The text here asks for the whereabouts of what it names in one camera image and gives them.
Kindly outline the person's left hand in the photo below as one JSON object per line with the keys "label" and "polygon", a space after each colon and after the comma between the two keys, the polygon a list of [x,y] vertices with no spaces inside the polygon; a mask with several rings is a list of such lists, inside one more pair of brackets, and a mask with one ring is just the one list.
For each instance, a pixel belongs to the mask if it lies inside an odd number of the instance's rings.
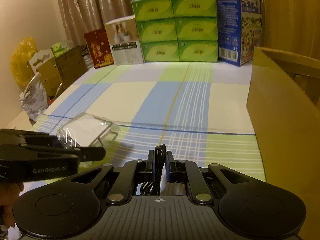
{"label": "person's left hand", "polygon": [[1,219],[8,228],[15,226],[12,208],[23,189],[23,183],[1,183],[0,205],[3,207]]}

